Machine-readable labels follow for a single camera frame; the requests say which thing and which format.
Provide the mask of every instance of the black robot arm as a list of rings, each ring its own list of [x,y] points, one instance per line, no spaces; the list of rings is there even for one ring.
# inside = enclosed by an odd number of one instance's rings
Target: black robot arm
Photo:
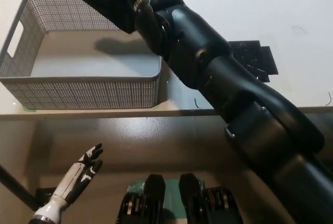
[[[295,105],[258,81],[183,0],[84,0],[127,33],[138,31],[226,122],[238,154],[298,223],[333,220],[333,177],[315,153],[323,135]]]

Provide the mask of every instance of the basket handle hole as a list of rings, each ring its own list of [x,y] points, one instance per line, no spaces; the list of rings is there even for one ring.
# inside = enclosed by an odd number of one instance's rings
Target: basket handle hole
[[[19,21],[17,26],[16,26],[16,29],[15,29],[15,32],[11,38],[11,41],[10,41],[10,44],[9,44],[9,47],[7,49],[7,52],[8,54],[13,58],[14,55],[15,55],[15,52],[16,52],[16,49],[17,49],[17,46],[19,45],[19,42],[20,42],[20,39],[21,39],[21,36],[22,36],[22,33],[23,33],[23,25],[22,23]]]

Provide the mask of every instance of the black rod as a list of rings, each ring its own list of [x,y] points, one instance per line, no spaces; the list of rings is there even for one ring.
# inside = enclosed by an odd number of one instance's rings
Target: black rod
[[[0,165],[0,182],[11,191],[17,198],[23,201],[33,211],[39,209],[40,204],[38,203],[35,196],[33,196],[28,190],[26,190],[10,173],[8,173]]]

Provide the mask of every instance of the table surface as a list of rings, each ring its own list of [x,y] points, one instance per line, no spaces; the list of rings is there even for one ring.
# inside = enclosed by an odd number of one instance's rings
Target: table surface
[[[0,0],[0,45],[22,0]],[[331,0],[184,0],[228,41],[260,40],[271,48],[279,75],[269,86],[305,113],[332,111]],[[153,109],[26,111],[0,84],[0,119],[214,115],[199,92],[164,68],[165,91]]]

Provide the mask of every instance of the white robotic hand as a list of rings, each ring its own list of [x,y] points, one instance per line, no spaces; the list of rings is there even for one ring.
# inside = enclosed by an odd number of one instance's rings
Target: white robotic hand
[[[60,224],[61,213],[75,202],[101,168],[103,162],[94,161],[103,152],[101,147],[102,144],[94,146],[72,165],[50,201],[35,213],[29,224]]]

